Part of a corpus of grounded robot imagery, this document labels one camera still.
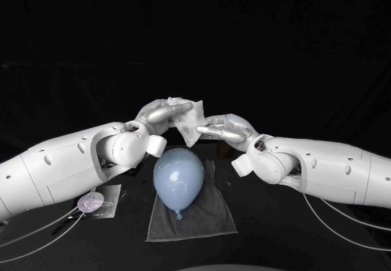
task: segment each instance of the white wire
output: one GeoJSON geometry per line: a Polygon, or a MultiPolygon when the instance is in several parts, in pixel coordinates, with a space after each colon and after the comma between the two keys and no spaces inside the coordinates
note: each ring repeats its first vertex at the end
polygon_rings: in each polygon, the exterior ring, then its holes
{"type": "Polygon", "coordinates": [[[341,235],[341,234],[339,234],[339,233],[328,226],[328,224],[323,222],[322,218],[318,216],[316,211],[315,211],[313,208],[312,208],[312,205],[310,205],[310,202],[309,202],[309,201],[307,201],[307,205],[310,206],[310,209],[312,209],[313,214],[316,215],[319,221],[323,223],[323,225],[328,227],[328,229],[329,229],[329,230],[331,230],[341,238],[344,238],[348,242],[351,242],[351,243],[357,244],[358,246],[365,247],[365,248],[371,249],[371,250],[391,251],[390,248],[370,247],[370,246],[367,246],[367,245],[364,245],[364,244],[359,244],[359,243],[357,243],[355,241],[349,240],[349,239],[348,239],[345,236],[342,236],[342,235],[341,235]]]}
{"type": "Polygon", "coordinates": [[[52,223],[49,223],[46,226],[43,226],[42,228],[39,228],[38,230],[32,231],[30,233],[25,234],[23,236],[17,237],[16,239],[7,241],[6,243],[0,244],[0,248],[10,245],[12,243],[17,242],[19,240],[25,239],[26,237],[29,237],[30,235],[33,235],[35,233],[38,233],[39,231],[42,231],[43,229],[46,229],[48,227],[51,227],[55,223],[58,223],[65,217],[68,217],[71,215],[71,213],[80,208],[80,206],[82,205],[82,202],[78,204],[78,206],[69,211],[69,213],[67,213],[58,220],[55,220],[52,223]]]}
{"type": "Polygon", "coordinates": [[[372,225],[372,224],[368,224],[368,223],[365,223],[365,222],[362,222],[362,221],[359,221],[359,220],[357,220],[355,218],[352,218],[351,216],[348,216],[329,202],[326,202],[326,200],[325,199],[320,199],[331,207],[332,207],[332,209],[333,210],[336,210],[348,219],[352,219],[355,222],[358,222],[358,223],[361,223],[362,225],[365,225],[365,226],[370,226],[370,227],[372,227],[372,228],[377,228],[377,229],[381,229],[381,230],[388,230],[388,231],[391,231],[391,228],[385,228],[385,227],[380,227],[380,226],[377,226],[377,225],[372,225]]]}
{"type": "MultiPolygon", "coordinates": [[[[91,192],[90,192],[90,194],[93,193],[93,197],[94,197],[94,194],[95,194],[95,189],[93,189],[91,190],[91,192]]],[[[88,203],[88,206],[87,206],[87,208],[84,209],[84,213],[85,213],[85,211],[87,211],[87,209],[88,209],[88,207],[90,207],[90,204],[91,204],[91,200],[90,200],[90,203],[88,203]]],[[[84,213],[81,214],[81,216],[80,216],[80,218],[78,218],[78,220],[75,221],[75,223],[72,224],[72,226],[69,227],[69,229],[45,245],[45,246],[42,246],[41,248],[38,248],[35,251],[30,251],[28,254],[25,254],[25,255],[22,255],[22,256],[19,256],[19,257],[16,257],[16,258],[12,258],[12,259],[9,259],[9,260],[5,260],[5,261],[0,261],[0,264],[3,264],[3,263],[6,263],[6,262],[9,262],[9,261],[15,261],[15,260],[17,260],[17,259],[20,259],[20,258],[23,258],[23,257],[26,257],[26,256],[29,256],[30,254],[33,254],[33,253],[36,253],[38,251],[41,251],[41,250],[43,250],[43,248],[46,248],[68,232],[69,232],[69,230],[74,228],[74,226],[75,226],[75,224],[80,222],[80,220],[81,220],[81,218],[82,218],[82,216],[84,216],[84,213]]]]}

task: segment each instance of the black table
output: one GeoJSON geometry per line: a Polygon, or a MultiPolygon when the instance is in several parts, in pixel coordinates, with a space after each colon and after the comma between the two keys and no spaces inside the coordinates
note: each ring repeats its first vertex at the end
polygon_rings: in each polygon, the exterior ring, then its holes
{"type": "MultiPolygon", "coordinates": [[[[150,157],[137,176],[117,176],[105,185],[127,191],[116,218],[81,221],[69,233],[36,254],[0,265],[0,270],[178,270],[198,265],[251,264],[284,270],[390,270],[387,253],[335,236],[318,221],[303,195],[286,186],[264,183],[251,173],[240,178],[232,159],[217,157],[217,144],[198,143],[192,151],[215,161],[215,180],[231,209],[238,234],[176,242],[144,242],[155,203],[150,157]]],[[[319,215],[346,237],[378,246],[365,228],[309,196],[319,215]]],[[[338,205],[342,211],[349,209],[338,205]]],[[[72,200],[30,210],[10,220],[0,242],[30,232],[72,207],[72,200]]],[[[0,259],[46,244],[55,226],[0,249],[0,259]]]]}

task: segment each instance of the black background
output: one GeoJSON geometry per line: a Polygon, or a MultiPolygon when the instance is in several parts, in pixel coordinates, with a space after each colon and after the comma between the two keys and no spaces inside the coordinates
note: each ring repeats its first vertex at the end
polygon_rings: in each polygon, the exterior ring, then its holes
{"type": "MultiPolygon", "coordinates": [[[[168,97],[391,157],[390,12],[390,1],[12,1],[0,159],[168,97]]],[[[352,208],[391,225],[388,210],[352,208]]]]}

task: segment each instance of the small balloon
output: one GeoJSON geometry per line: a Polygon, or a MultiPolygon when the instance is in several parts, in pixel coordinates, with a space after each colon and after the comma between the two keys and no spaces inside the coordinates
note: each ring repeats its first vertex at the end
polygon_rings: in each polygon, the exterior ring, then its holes
{"type": "Polygon", "coordinates": [[[192,204],[204,184],[204,166],[196,154],[185,148],[163,153],[153,170],[153,185],[169,209],[181,211],[192,204]]]}

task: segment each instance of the robotic hand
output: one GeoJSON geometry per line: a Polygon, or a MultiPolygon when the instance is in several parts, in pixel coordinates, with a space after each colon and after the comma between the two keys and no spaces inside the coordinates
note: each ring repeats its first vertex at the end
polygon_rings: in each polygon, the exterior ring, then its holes
{"type": "Polygon", "coordinates": [[[264,182],[329,201],[391,208],[391,159],[342,143],[258,134],[234,114],[206,120],[201,139],[245,152],[232,162],[241,177],[254,171],[264,182]]]}
{"type": "Polygon", "coordinates": [[[56,137],[0,164],[0,221],[88,192],[136,168],[146,153],[160,157],[169,119],[189,109],[191,103],[169,106],[168,100],[156,100],[136,120],[56,137]]]}

